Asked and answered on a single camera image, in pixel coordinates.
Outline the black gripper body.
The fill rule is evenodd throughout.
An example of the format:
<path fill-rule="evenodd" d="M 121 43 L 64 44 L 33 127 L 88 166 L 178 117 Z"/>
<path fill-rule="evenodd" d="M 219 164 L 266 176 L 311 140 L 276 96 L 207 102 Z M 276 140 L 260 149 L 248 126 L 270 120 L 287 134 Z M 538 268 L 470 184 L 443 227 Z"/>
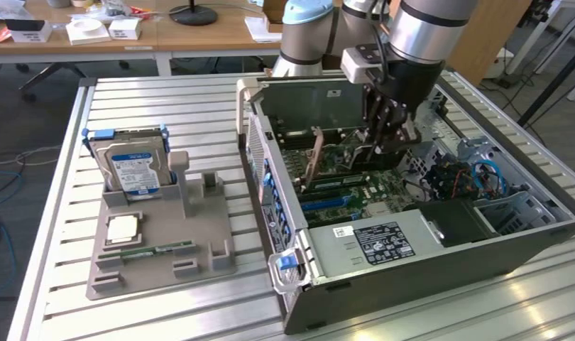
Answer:
<path fill-rule="evenodd" d="M 387 66 L 384 94 L 398 103 L 406 104 L 415 117 L 416 110 L 428 97 L 446 67 L 446 61 L 423 64 L 412 60 L 396 60 L 388 62 Z"/>

